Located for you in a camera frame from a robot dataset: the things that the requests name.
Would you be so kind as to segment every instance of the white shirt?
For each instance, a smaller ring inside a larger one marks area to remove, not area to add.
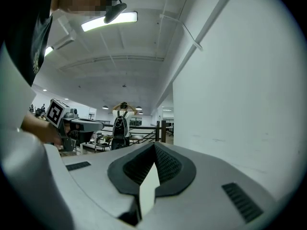
[[[120,116],[124,116],[126,111],[119,111],[119,115]],[[118,111],[114,110],[113,112],[113,116],[116,119],[118,116]],[[128,128],[128,133],[126,134],[126,137],[129,137],[129,125],[130,125],[130,119],[134,116],[134,112],[132,111],[127,111],[127,114],[125,116],[126,122],[127,122],[127,128]]]

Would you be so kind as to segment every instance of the ceiling light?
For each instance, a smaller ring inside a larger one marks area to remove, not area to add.
[[[45,50],[45,56],[46,56],[47,54],[49,54],[52,50],[53,50],[53,47],[48,47],[48,48],[46,48],[46,50]]]
[[[121,13],[115,20],[111,21],[108,24],[104,23],[104,19],[105,19],[105,16],[100,17],[98,19],[82,24],[81,27],[85,32],[87,32],[89,30],[92,30],[100,26],[112,25],[112,24],[123,23],[123,22],[137,22],[138,13],[137,12]]]

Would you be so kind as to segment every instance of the recessed light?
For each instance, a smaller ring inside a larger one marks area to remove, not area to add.
[[[45,56],[46,56],[47,54],[49,54],[52,50],[53,50],[53,47],[48,47],[48,48],[46,48],[46,50],[45,50]]]
[[[81,25],[83,31],[87,32],[94,28],[105,26],[105,25],[112,25],[117,23],[123,22],[137,22],[138,21],[138,13],[137,12],[129,12],[129,13],[121,13],[115,20],[111,21],[110,23],[104,23],[104,17],[100,17],[98,19],[86,22]]]

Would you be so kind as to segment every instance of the ceiling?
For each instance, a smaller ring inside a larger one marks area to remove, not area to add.
[[[145,115],[152,109],[159,69],[167,55],[176,23],[159,14],[178,18],[185,0],[122,0],[125,12],[136,11],[136,23],[103,26],[84,32],[81,24],[104,15],[89,17],[56,11],[48,46],[58,46],[67,37],[75,41],[53,50],[43,67],[52,67],[74,79],[84,90],[101,100],[89,103],[82,96],[76,102],[101,108],[126,101],[140,105]]]

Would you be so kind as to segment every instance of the black backpack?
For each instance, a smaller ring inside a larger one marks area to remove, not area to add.
[[[117,112],[117,118],[115,119],[113,126],[114,138],[125,138],[128,134],[127,120],[125,119],[128,112],[125,112],[123,116]]]

